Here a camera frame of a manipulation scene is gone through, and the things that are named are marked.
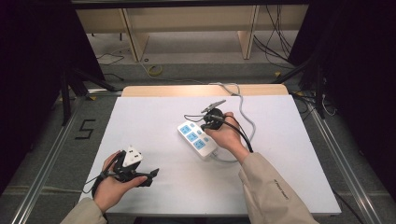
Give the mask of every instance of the sleeve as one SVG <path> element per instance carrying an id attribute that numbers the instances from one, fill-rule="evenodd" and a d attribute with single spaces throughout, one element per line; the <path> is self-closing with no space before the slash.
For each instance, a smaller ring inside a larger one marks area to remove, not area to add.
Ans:
<path id="1" fill-rule="evenodd" d="M 291 186 L 260 153 L 245 158 L 239 177 L 252 224 L 317 223 Z"/>
<path id="2" fill-rule="evenodd" d="M 61 224 L 105 224 L 106 219 L 96 203 L 90 198 L 84 198 L 64 218 Z"/>

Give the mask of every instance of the table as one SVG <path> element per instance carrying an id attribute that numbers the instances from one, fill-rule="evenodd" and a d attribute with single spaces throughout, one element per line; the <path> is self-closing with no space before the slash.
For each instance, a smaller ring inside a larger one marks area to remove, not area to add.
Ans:
<path id="1" fill-rule="evenodd" d="M 256 137 L 251 142 L 253 149 L 275 166 L 311 213 L 316 216 L 340 214 L 286 88 L 283 85 L 241 85 L 240 88 L 245 95 L 244 112 L 258 126 Z M 236 109 L 239 97 L 229 96 L 220 86 L 125 88 L 116 102 L 87 179 L 98 175 L 103 160 L 120 147 L 128 147 L 126 144 L 132 144 L 144 157 L 138 172 L 146 173 L 156 168 L 160 168 L 160 172 L 151 187 L 130 190 L 109 213 L 146 217 L 247 215 L 242 184 L 237 176 L 239 163 L 204 161 L 177 133 L 177 125 L 185 121 L 184 113 L 198 111 L 218 99 L 227 100 L 219 108 L 223 112 L 233 110 L 249 135 L 251 127 L 240 118 Z M 291 113 L 282 113 L 279 108 Z M 282 119 L 282 122 L 274 125 L 273 117 Z M 227 153 L 224 149 L 219 150 L 222 159 L 232 159 Z M 90 195 L 82 193 L 80 198 L 87 196 Z"/>

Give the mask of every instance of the white tabletop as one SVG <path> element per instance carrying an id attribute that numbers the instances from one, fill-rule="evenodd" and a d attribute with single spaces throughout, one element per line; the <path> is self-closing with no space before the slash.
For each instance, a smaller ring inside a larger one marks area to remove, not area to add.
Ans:
<path id="1" fill-rule="evenodd" d="M 133 145 L 144 157 L 137 172 L 160 168 L 149 188 L 128 191 L 108 213 L 135 216 L 246 215 L 240 164 L 203 161 L 177 132 L 184 115 L 226 99 L 218 108 L 233 111 L 247 135 L 252 127 L 239 112 L 236 96 L 121 97 L 117 100 L 87 180 L 99 175 L 104 160 Z M 243 111 L 257 126 L 251 145 L 271 162 L 313 215 L 337 215 L 340 208 L 289 95 L 244 97 Z M 233 157 L 224 149 L 219 156 Z M 81 194 L 81 199 L 91 194 Z"/>

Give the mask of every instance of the gray floor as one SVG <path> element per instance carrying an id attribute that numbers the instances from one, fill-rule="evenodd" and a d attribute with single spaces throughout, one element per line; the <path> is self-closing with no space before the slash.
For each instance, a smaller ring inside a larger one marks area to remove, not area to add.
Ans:
<path id="1" fill-rule="evenodd" d="M 288 32 L 287 37 L 292 43 L 296 32 Z M 265 39 L 268 33 L 258 33 L 259 38 Z M 107 82 L 116 87 L 128 85 L 176 85 L 194 84 L 193 81 L 175 82 L 172 80 L 158 80 L 147 76 L 139 63 L 134 63 L 128 49 L 128 43 L 119 41 L 119 35 L 95 35 L 89 38 L 97 56 L 105 53 L 122 55 L 124 58 L 112 65 L 102 65 L 104 73 L 113 73 L 124 78 L 124 81 L 107 75 Z M 282 52 L 277 42 L 271 47 Z M 256 47 L 253 48 L 250 60 L 243 60 L 235 32 L 213 33 L 163 33 L 150 36 L 146 53 L 143 57 L 148 62 L 143 65 L 161 65 L 161 78 L 166 79 L 194 79 L 202 82 L 237 82 L 237 83 L 269 83 L 274 80 L 275 72 L 285 74 L 288 69 L 269 64 L 264 54 Z M 112 63 L 117 57 L 103 57 L 100 63 Z M 273 63 L 281 63 L 277 58 L 269 58 Z M 285 84 L 289 90 L 298 90 L 296 83 L 299 77 L 288 80 Z M 87 83 L 90 89 L 99 89 Z M 45 187 L 41 190 L 27 223 L 59 223 L 70 209 L 78 202 L 79 194 L 91 169 L 95 154 L 99 148 L 106 129 L 117 95 L 94 94 L 94 100 L 85 100 L 79 109 L 74 124 L 57 161 L 52 167 Z M 296 101 L 300 111 L 305 110 L 305 104 Z M 326 141 L 321 134 L 313 113 L 302 113 L 304 125 L 317 152 L 319 161 L 328 177 L 330 185 L 335 189 L 363 218 L 347 182 L 335 163 Z M 77 140 L 76 137 L 86 136 L 79 128 L 84 119 L 95 119 L 87 122 L 85 127 L 92 128 L 90 139 Z M 46 125 L 35 142 L 34 150 L 23 161 L 20 169 L 14 175 L 11 183 L 0 198 L 0 223 L 10 223 L 29 186 L 35 181 L 41 164 L 45 162 L 58 133 L 62 129 L 62 102 L 57 101 L 48 118 Z M 396 223 L 396 204 L 378 181 L 376 175 L 368 165 L 366 159 L 359 153 L 350 136 L 347 126 L 338 115 L 326 115 L 332 133 L 343 150 L 353 171 L 363 185 L 375 211 L 382 223 Z M 347 207 L 340 203 L 343 213 L 337 217 L 316 217 L 320 223 L 359 223 Z M 132 223 L 133 217 L 109 216 L 111 223 Z"/>

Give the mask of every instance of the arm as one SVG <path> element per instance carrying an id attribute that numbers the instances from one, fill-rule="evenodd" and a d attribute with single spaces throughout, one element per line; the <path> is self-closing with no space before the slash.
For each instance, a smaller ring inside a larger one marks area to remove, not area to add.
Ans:
<path id="1" fill-rule="evenodd" d="M 103 170 L 116 157 L 118 152 L 108 157 L 103 165 Z M 146 176 L 139 176 L 131 181 L 121 183 L 114 177 L 105 178 L 98 186 L 92 199 L 85 198 L 78 203 L 76 207 L 64 218 L 65 223 L 107 223 L 103 214 L 112 206 L 116 205 L 124 193 L 129 189 L 139 186 L 147 180 Z"/>
<path id="2" fill-rule="evenodd" d="M 239 127 L 233 113 L 226 121 Z M 261 154 L 249 153 L 239 134 L 227 125 L 218 130 L 205 130 L 216 143 L 228 149 L 242 165 L 242 180 L 251 223 L 317 223 L 303 201 Z"/>

